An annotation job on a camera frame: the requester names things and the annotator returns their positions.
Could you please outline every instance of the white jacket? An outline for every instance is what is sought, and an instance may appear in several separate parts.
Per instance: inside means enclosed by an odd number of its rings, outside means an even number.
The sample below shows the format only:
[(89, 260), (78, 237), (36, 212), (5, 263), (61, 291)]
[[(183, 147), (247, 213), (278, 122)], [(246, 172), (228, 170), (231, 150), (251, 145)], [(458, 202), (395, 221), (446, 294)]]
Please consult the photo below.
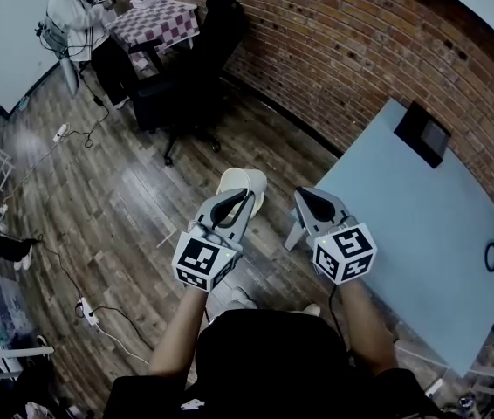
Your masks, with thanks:
[(109, 38), (109, 31), (101, 23), (104, 12), (101, 4), (92, 6), (86, 0), (49, 0), (47, 14), (67, 34), (71, 60), (90, 60), (92, 50)]

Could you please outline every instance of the checkered tablecloth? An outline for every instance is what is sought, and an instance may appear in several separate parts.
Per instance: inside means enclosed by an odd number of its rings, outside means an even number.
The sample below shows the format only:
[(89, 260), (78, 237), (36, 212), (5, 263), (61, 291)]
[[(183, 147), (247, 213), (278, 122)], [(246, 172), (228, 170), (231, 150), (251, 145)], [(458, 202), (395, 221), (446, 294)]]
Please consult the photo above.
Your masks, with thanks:
[[(156, 50), (164, 52), (171, 45), (199, 34), (195, 9), (194, 4), (161, 0), (152, 8), (132, 8), (113, 20), (107, 29), (129, 46), (159, 38), (163, 43)], [(143, 53), (132, 54), (131, 58), (140, 69), (148, 63)]]

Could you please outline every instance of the wooden floor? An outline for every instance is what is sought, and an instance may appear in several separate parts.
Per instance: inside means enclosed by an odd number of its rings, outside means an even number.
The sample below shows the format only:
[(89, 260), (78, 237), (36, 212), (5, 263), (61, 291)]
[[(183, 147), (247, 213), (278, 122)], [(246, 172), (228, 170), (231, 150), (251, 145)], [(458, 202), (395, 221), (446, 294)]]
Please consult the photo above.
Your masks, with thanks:
[[(93, 75), (86, 76), (102, 95)], [(219, 154), (186, 138), (179, 140), (175, 165), (168, 168), (161, 158), (167, 136), (140, 132), (130, 104), (119, 112), (109, 105), (111, 113), (95, 129), (91, 148), (84, 147), (82, 136), (62, 141), (9, 201), (10, 233), (43, 234), (44, 246), (60, 253), (89, 303), (121, 309), (152, 347), (183, 291), (170, 266), (179, 232), (216, 193), (220, 176), (231, 167), (261, 169), (269, 184), (264, 205), (245, 234), (244, 259), (210, 294), (209, 314), (219, 313), (230, 289), (240, 285), (263, 307), (299, 310), (316, 302), (332, 324), (326, 307), (332, 287), (314, 275), (308, 248), (287, 252), (282, 243), (292, 226), (294, 188), (316, 183), (337, 158), (260, 102), (225, 88), (225, 115), (216, 130)], [(0, 120), (0, 146), (17, 166), (0, 202), (50, 149), (62, 123), (86, 131), (101, 118), (103, 109), (91, 99), (81, 89), (72, 100), (57, 70), (32, 94), (25, 111), (9, 122)], [(37, 331), (55, 347), (53, 362), (67, 395), (100, 415), (113, 380), (144, 374), (146, 366), (77, 318), (79, 293), (44, 246), (35, 247), (28, 271), (15, 273), (0, 260), (0, 272), (21, 282)], [(125, 318), (107, 310), (98, 316), (104, 330), (148, 360), (150, 351)], [(390, 316), (388, 323), (394, 329), (397, 320)], [(415, 367), (424, 387), (439, 375), (419, 363)]]

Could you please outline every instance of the brick wall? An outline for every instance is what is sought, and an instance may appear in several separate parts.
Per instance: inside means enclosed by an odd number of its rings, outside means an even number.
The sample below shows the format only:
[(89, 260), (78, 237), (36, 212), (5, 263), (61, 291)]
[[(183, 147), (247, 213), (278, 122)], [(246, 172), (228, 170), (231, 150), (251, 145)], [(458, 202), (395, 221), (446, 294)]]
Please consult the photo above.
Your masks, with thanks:
[[(196, 3), (205, 11), (205, 0)], [(238, 0), (229, 72), (347, 149), (389, 96), (417, 100), (494, 201), (494, 32), (456, 0)]]

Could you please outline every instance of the person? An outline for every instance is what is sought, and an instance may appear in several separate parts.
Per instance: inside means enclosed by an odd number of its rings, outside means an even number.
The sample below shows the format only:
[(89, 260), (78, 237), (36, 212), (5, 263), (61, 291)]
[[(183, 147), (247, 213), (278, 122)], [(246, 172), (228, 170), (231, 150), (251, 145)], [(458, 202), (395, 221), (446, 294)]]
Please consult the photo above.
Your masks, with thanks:
[(37, 243), (36, 239), (16, 240), (0, 236), (0, 258), (14, 262), (14, 270), (18, 271), (22, 267), (28, 270), (31, 265), (32, 245)]
[[(198, 336), (208, 293), (188, 286), (148, 375), (118, 378), (104, 419), (442, 417), (414, 375), (398, 368), (393, 337), (363, 284), (341, 285), (340, 296), (355, 366), (343, 340), (314, 309), (258, 310), (239, 288), (232, 293), (235, 307)], [(197, 381), (185, 389), (194, 354)]]
[(101, 22), (105, 12), (103, 4), (91, 5), (86, 0), (49, 0), (47, 4), (47, 15), (67, 34), (70, 59), (91, 61), (107, 97), (121, 109), (138, 78), (130, 58)]

